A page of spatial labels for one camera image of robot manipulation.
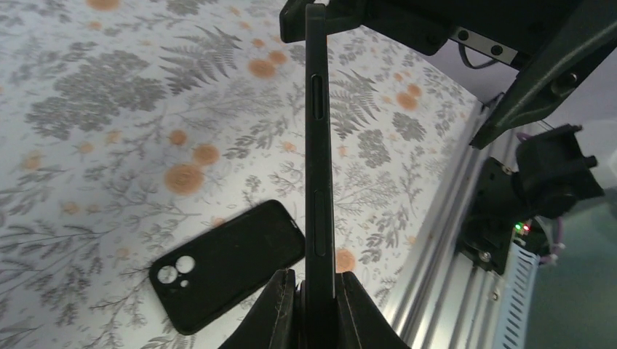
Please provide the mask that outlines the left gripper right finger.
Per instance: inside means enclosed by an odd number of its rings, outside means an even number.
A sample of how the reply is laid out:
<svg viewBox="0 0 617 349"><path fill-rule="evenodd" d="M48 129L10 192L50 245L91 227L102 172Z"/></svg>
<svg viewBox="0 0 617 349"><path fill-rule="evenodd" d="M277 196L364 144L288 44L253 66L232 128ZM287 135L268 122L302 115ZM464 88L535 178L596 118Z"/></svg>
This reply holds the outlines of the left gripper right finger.
<svg viewBox="0 0 617 349"><path fill-rule="evenodd" d="M408 349L352 272L335 275L340 349Z"/></svg>

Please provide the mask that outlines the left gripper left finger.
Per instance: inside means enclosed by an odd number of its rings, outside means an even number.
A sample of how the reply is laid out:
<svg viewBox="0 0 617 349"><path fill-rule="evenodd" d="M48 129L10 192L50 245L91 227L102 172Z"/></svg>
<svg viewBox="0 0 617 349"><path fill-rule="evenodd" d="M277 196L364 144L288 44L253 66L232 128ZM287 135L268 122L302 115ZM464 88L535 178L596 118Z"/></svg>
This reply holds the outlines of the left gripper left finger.
<svg viewBox="0 0 617 349"><path fill-rule="evenodd" d="M295 271L274 273L238 328L220 349L298 347Z"/></svg>

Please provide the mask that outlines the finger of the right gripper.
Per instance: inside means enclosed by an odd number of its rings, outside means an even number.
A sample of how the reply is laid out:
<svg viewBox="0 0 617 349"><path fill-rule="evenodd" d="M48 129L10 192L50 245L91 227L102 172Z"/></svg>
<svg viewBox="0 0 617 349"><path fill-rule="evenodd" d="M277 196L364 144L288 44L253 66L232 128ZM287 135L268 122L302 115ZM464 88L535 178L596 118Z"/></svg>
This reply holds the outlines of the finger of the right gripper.
<svg viewBox="0 0 617 349"><path fill-rule="evenodd" d="M616 2L582 1L519 72L470 146L552 114L616 48Z"/></svg>
<svg viewBox="0 0 617 349"><path fill-rule="evenodd" d="M366 9L367 2L360 0L335 0L328 4L289 0L279 13L280 38L284 43L305 41L311 21L322 26L327 35L350 31L363 23Z"/></svg>

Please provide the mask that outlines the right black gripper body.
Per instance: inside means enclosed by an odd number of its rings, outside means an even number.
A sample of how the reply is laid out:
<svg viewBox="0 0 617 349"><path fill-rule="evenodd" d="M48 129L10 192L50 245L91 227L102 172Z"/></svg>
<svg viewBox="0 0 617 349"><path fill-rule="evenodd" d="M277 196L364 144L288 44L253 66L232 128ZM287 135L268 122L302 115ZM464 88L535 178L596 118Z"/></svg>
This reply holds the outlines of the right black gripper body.
<svg viewBox="0 0 617 349"><path fill-rule="evenodd" d="M616 48L615 1L330 1L325 18L328 34L364 26L428 56L453 40L512 68L553 40L579 48L591 29L604 35L585 55Z"/></svg>

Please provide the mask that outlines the black smartphone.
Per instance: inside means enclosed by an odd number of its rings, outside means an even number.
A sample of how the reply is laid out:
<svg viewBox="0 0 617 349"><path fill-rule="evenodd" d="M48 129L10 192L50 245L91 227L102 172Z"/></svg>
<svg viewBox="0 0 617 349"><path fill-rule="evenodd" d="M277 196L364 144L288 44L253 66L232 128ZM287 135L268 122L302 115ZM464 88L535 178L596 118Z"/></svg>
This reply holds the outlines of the black smartphone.
<svg viewBox="0 0 617 349"><path fill-rule="evenodd" d="M335 348L333 176L327 34L316 21L306 34L306 279L307 348Z"/></svg>

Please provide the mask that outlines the black phone case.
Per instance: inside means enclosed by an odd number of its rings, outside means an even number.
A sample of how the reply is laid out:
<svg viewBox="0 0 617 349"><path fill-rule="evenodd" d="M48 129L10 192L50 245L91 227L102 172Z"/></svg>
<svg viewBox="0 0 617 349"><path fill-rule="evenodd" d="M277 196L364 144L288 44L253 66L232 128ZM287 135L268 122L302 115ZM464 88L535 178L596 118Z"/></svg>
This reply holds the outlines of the black phone case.
<svg viewBox="0 0 617 349"><path fill-rule="evenodd" d="M284 205L268 200L155 260L150 282L172 326L203 329L305 254L305 238Z"/></svg>

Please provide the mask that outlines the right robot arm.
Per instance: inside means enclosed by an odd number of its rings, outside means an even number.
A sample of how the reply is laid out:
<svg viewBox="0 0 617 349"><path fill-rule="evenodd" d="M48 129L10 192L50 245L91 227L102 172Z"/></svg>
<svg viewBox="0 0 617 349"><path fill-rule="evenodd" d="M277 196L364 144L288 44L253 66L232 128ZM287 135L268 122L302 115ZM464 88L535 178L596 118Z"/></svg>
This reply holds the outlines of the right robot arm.
<svg viewBox="0 0 617 349"><path fill-rule="evenodd" d="M485 148L505 132L552 114L616 48L614 1L332 1L317 7L328 34L364 26L421 54L448 41L517 71L471 139ZM603 195L577 128L524 141L516 151L517 193L533 214L560 216Z"/></svg>

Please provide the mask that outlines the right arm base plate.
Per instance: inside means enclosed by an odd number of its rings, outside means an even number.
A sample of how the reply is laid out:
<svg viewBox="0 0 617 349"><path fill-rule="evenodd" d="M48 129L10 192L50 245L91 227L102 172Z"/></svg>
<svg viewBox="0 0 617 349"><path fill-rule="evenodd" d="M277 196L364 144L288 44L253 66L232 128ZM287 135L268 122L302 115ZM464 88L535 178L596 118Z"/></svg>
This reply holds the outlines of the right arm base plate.
<svg viewBox="0 0 617 349"><path fill-rule="evenodd" d="M527 211L519 173L493 157L486 159L461 224L456 251L481 269L503 275L515 225Z"/></svg>

